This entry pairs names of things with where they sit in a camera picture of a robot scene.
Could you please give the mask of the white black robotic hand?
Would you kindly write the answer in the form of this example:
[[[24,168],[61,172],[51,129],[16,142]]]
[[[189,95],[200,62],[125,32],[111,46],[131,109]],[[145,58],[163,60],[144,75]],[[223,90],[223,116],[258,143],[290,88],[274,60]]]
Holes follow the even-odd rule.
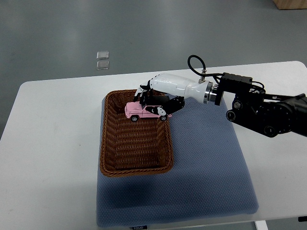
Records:
[[[174,96],[174,98],[158,107],[147,109],[150,113],[159,116],[167,116],[182,109],[186,98],[194,98],[202,104],[206,104],[209,101],[214,102],[216,99],[216,89],[212,82],[203,81],[199,83],[181,76],[163,73],[141,84],[136,90],[133,101],[145,102],[147,93],[152,94],[152,91],[168,93]]]

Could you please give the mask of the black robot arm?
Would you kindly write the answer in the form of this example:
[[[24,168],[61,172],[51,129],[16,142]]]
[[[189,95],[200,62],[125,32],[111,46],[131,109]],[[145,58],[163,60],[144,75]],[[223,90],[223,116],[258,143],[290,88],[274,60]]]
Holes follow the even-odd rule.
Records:
[[[224,92],[235,95],[232,108],[226,112],[228,121],[273,138],[294,132],[307,134],[307,97],[267,94],[264,85],[230,73],[213,74],[217,85],[213,88],[215,105],[219,105]]]

